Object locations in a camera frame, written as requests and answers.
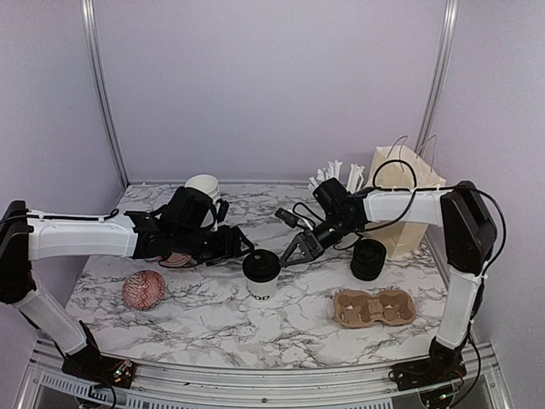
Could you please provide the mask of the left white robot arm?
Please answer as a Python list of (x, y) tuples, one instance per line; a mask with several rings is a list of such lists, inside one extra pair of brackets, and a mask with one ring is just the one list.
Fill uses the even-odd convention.
[(107, 372), (93, 336), (32, 275), (32, 264), (63, 256), (166, 259), (183, 253), (208, 266), (240, 258), (254, 245), (224, 225), (229, 204), (190, 187), (156, 210), (115, 210), (107, 216), (48, 214), (15, 200), (1, 220), (1, 302), (45, 332), (90, 379)]

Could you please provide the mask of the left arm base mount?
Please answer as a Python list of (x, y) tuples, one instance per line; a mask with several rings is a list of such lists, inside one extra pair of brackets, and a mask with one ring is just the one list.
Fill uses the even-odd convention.
[(103, 355), (90, 329), (81, 321), (86, 346), (75, 354), (65, 354), (61, 370), (68, 375), (129, 389), (133, 382), (135, 363)]

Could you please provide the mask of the white paper coffee cup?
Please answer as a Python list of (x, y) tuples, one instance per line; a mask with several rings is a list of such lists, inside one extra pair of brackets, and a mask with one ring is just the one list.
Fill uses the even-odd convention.
[(266, 281), (263, 279), (256, 281), (252, 277), (246, 275), (246, 286), (250, 295), (258, 302), (270, 301), (276, 294), (279, 274), (268, 277)]

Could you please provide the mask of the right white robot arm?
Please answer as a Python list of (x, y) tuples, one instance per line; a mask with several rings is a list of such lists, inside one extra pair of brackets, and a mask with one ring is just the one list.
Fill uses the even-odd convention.
[(484, 293), (486, 269), (495, 261), (497, 227), (470, 181), (453, 187), (366, 187), (349, 193), (336, 179), (313, 193), (325, 218), (298, 233), (280, 258), (283, 267), (312, 262), (350, 233), (370, 233), (397, 222), (442, 228), (450, 267), (448, 296), (434, 339), (440, 349), (422, 362), (422, 375), (438, 382), (455, 367), (449, 350), (464, 344)]

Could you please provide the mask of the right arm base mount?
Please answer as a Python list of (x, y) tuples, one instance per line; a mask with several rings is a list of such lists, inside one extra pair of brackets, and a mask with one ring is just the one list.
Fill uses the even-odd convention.
[(462, 350), (467, 341), (468, 338), (465, 337), (459, 346), (449, 349), (434, 337), (427, 358), (393, 365), (388, 378), (396, 383), (398, 391), (423, 388), (451, 380), (463, 380), (467, 370), (462, 362)]

